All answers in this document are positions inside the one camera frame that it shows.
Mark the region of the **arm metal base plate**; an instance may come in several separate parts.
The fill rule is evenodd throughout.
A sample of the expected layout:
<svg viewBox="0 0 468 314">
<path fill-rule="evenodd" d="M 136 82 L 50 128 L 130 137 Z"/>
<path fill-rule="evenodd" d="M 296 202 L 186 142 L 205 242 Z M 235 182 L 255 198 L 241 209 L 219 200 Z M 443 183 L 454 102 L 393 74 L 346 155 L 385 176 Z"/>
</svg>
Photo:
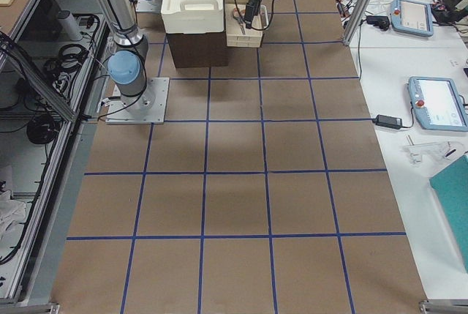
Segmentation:
<svg viewBox="0 0 468 314">
<path fill-rule="evenodd" d="M 169 92 L 169 78 L 150 78 L 142 97 L 127 109 L 135 99 L 122 97 L 112 101 L 110 114 L 105 117 L 107 124 L 163 124 Z M 117 85 L 113 88 L 113 96 L 120 97 Z"/>
</svg>

